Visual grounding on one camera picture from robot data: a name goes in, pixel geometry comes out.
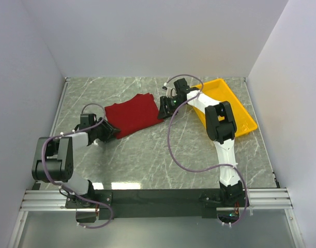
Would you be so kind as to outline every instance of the white wall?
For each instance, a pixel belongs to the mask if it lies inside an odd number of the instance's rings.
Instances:
[[[316,0],[289,0],[248,86],[277,178],[316,247]]]
[[[22,0],[66,76],[248,76],[287,0]]]
[[[63,82],[23,4],[0,0],[0,248],[33,184],[36,142],[49,134]]]

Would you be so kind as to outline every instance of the yellow plastic tray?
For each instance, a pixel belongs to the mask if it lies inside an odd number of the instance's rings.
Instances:
[[[228,101],[231,104],[232,112],[235,117],[237,131],[235,133],[236,137],[248,134],[249,132],[258,128],[258,125],[246,111],[240,101],[237,99],[235,94],[231,91],[229,86],[223,79],[215,79],[204,83],[203,93],[209,97],[218,100],[220,102]],[[202,124],[206,128],[205,115],[196,107],[193,107]]]

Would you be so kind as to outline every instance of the yellow bin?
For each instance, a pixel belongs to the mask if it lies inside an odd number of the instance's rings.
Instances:
[[[196,85],[194,87],[201,88],[201,84]],[[209,81],[204,83],[203,93],[208,95],[209,97],[223,102],[228,101],[231,104],[232,112],[235,117],[237,131],[235,133],[236,137],[242,136],[244,134],[248,134],[249,132],[258,128],[258,125],[250,116],[250,114],[246,111],[240,101],[237,99],[235,94],[231,91],[229,86],[223,79],[215,79],[213,81]],[[206,128],[206,120],[205,115],[196,107],[193,107],[202,124]]]

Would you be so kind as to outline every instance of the marble tabletop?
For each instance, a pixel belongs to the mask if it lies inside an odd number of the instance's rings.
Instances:
[[[55,133],[72,130],[79,123],[84,105],[95,102],[103,106],[122,103],[138,93],[151,93],[159,107],[159,97],[167,77],[102,77],[70,78],[57,118]],[[198,84],[186,78],[191,85]],[[201,77],[204,82],[213,80]],[[226,78],[240,102],[256,120],[246,83],[242,77]],[[88,112],[103,115],[99,107]],[[128,137],[104,144],[100,141],[74,153],[74,169],[84,178],[105,189],[195,189],[219,188],[219,169],[190,173],[179,168],[167,148],[170,119]],[[213,142],[190,106],[175,117],[171,129],[171,146],[179,162],[191,169],[206,168],[218,163]],[[275,188],[275,177],[260,130],[235,141],[238,168],[249,188]]]

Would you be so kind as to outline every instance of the dark red fabric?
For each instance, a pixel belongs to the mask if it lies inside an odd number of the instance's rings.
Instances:
[[[123,138],[144,128],[163,122],[159,120],[156,103],[152,94],[137,94],[124,103],[105,107],[107,121],[121,129],[116,138]]]

